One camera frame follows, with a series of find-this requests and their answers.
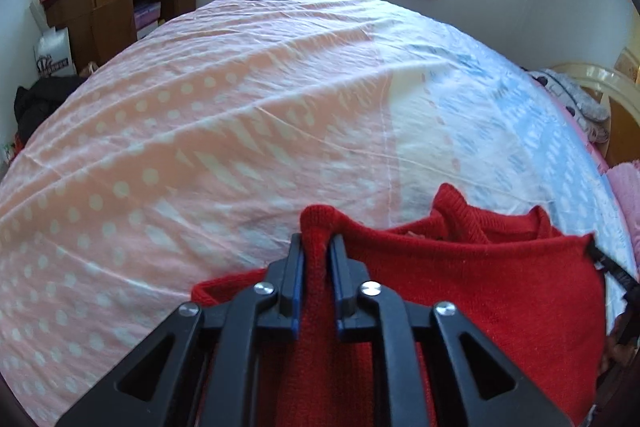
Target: wooden desk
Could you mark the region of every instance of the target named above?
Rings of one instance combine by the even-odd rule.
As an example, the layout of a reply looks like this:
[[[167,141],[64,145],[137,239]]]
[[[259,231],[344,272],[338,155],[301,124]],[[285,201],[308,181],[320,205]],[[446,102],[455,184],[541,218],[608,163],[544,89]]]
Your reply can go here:
[[[78,71],[89,62],[105,64],[136,41],[134,5],[162,3],[165,20],[196,9],[196,0],[44,0],[47,23],[68,28],[71,54]]]

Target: bed sheet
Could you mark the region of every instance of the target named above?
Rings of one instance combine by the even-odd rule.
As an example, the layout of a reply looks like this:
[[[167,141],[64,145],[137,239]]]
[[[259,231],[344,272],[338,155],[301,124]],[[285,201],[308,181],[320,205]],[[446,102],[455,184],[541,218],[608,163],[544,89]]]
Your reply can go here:
[[[630,269],[609,184],[558,111],[494,51],[379,0],[217,0],[171,21],[0,185],[2,373],[52,426],[194,283],[284,256],[311,203],[394,227],[449,182],[595,230]],[[610,320],[620,298],[608,285]]]

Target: wooden headboard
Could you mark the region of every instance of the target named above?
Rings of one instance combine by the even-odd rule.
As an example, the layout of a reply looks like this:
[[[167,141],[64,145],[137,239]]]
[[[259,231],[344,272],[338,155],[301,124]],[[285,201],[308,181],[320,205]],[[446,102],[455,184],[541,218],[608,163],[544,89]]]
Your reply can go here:
[[[574,78],[609,107],[610,139],[600,148],[609,167],[640,159],[640,86],[617,71],[594,64],[561,64],[553,69]]]

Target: pink towel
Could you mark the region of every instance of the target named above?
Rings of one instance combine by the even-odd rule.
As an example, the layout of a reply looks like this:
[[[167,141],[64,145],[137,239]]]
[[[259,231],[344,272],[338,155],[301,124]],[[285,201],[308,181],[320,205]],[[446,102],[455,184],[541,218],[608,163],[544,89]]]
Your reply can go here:
[[[625,216],[640,267],[640,162],[616,165],[607,171],[607,178]]]

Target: red knit fabric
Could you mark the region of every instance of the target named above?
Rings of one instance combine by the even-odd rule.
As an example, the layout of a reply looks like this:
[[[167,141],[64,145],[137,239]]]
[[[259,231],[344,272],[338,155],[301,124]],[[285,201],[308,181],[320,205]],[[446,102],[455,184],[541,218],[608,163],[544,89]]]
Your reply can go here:
[[[260,427],[373,425],[369,346],[336,338],[325,253],[337,233],[373,280],[416,303],[454,302],[576,425],[588,413],[605,340],[604,283],[584,253],[590,236],[563,236],[540,207],[525,216],[474,208],[450,185],[429,217],[386,232],[320,205],[300,225],[300,339],[263,351]],[[263,275],[200,283],[192,298],[215,305]]]

